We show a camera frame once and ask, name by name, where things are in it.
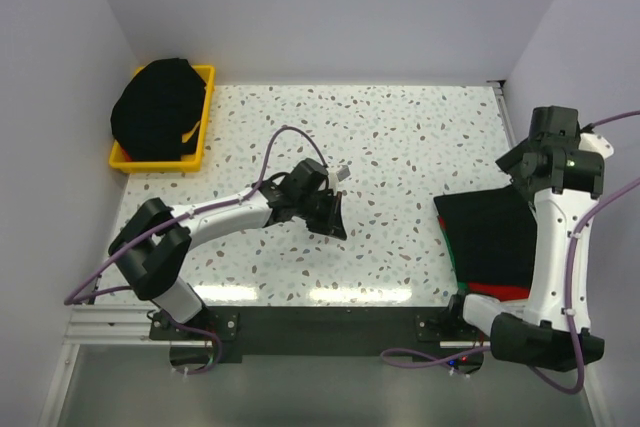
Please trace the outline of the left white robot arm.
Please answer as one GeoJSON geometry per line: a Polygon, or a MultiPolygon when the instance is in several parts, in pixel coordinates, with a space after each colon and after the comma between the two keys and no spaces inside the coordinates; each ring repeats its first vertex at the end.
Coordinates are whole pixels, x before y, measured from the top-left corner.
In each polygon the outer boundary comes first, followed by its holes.
{"type": "Polygon", "coordinates": [[[208,329],[211,315],[201,297],[180,277],[189,251],[218,238],[267,228],[300,218],[307,229],[346,240],[339,184],[347,166],[329,170],[313,159],[300,161],[214,203],[168,206],[160,198],[145,201],[108,248],[108,254],[136,297],[150,301],[173,321],[208,329]]]}

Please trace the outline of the black t shirt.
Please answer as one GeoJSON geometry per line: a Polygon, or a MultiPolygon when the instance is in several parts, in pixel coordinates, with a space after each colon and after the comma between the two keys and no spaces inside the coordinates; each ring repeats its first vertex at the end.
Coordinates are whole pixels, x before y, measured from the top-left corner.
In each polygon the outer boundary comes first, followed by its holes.
{"type": "Polygon", "coordinates": [[[512,186],[434,198],[456,280],[528,289],[537,226],[512,186]]]}

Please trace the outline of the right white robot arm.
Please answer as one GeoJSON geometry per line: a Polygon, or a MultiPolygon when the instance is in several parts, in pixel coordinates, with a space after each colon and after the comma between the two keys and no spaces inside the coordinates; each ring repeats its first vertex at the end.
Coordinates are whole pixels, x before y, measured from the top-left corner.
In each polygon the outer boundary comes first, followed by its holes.
{"type": "Polygon", "coordinates": [[[496,359],[583,372],[602,358],[604,341],[590,332],[586,283],[591,218],[612,153],[606,140],[580,126],[577,110],[547,106],[534,109],[527,138],[497,160],[536,224],[529,295],[519,314],[475,293],[450,303],[458,320],[489,338],[496,359]]]}

